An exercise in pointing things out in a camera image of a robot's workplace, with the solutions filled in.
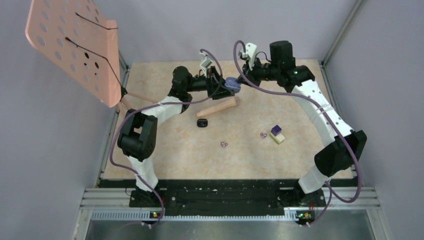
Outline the grey-blue oval case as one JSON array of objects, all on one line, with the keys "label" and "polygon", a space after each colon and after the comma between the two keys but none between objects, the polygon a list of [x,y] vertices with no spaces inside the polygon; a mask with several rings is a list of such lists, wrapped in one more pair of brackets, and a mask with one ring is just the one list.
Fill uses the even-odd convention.
[{"label": "grey-blue oval case", "polygon": [[237,82],[237,78],[235,77],[227,77],[225,79],[224,86],[226,89],[234,92],[235,94],[241,91],[241,84]]}]

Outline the black earbud charging case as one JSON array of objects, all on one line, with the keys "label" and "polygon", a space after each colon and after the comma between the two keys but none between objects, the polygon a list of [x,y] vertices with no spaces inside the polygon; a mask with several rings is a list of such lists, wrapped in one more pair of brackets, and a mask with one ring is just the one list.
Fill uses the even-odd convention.
[{"label": "black earbud charging case", "polygon": [[196,125],[199,128],[206,128],[209,125],[209,121],[206,118],[199,118],[196,121]]}]

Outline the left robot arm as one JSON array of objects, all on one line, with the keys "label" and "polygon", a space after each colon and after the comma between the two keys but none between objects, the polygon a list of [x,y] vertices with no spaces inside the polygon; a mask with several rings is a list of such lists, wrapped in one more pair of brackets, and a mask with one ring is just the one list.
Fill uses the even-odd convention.
[{"label": "left robot arm", "polygon": [[159,180],[154,172],[152,154],[156,147],[158,126],[173,116],[185,112],[193,104],[192,92],[205,91],[208,99],[232,97],[225,88],[222,68],[207,67],[203,74],[192,75],[184,66],[172,72],[172,85],[167,96],[144,110],[130,109],[119,128],[117,146],[131,163],[129,168],[137,177],[136,187],[142,190],[141,200],[149,207],[160,202],[155,190]]}]

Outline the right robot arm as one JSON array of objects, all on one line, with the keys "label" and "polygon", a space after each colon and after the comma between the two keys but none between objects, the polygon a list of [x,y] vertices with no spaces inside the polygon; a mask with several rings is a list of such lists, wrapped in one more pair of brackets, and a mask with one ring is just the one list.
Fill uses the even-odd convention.
[{"label": "right robot arm", "polygon": [[338,172],[358,166],[367,141],[362,130],[355,131],[336,112],[321,91],[312,71],[297,65],[293,46],[287,40],[270,43],[270,61],[261,63],[257,46],[238,41],[241,49],[234,57],[245,61],[239,67],[238,82],[260,89],[262,81],[276,81],[285,91],[279,95],[292,97],[304,110],[317,130],[324,148],[314,156],[314,166],[298,180],[293,200],[307,206],[314,198],[313,192],[322,188]]}]

